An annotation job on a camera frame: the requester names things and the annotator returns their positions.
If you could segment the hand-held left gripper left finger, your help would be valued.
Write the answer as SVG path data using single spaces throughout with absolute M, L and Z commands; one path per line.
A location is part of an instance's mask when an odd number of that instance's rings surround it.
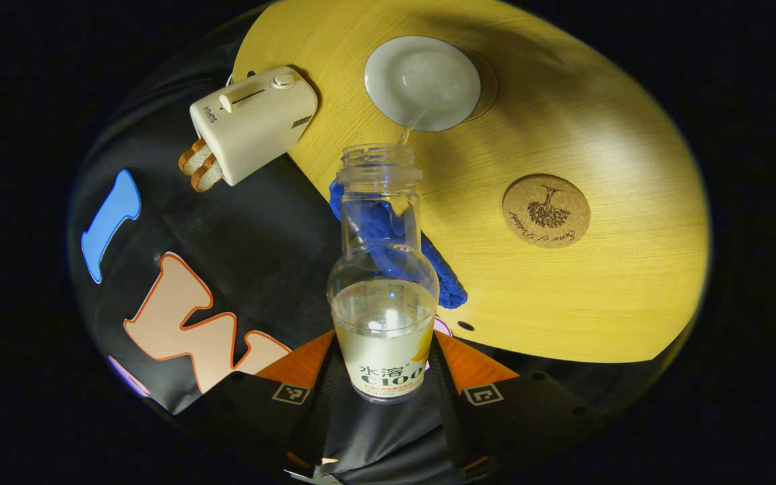
M 231 373 L 176 423 L 254 472 L 313 476 L 323 463 L 338 381 L 339 343 L 329 331 L 254 375 Z

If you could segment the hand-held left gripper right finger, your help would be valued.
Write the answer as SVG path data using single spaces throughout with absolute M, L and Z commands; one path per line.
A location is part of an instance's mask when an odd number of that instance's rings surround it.
M 517 374 L 440 332 L 428 361 L 449 457 L 464 476 L 517 474 L 591 434 L 591 406 L 546 373 Z

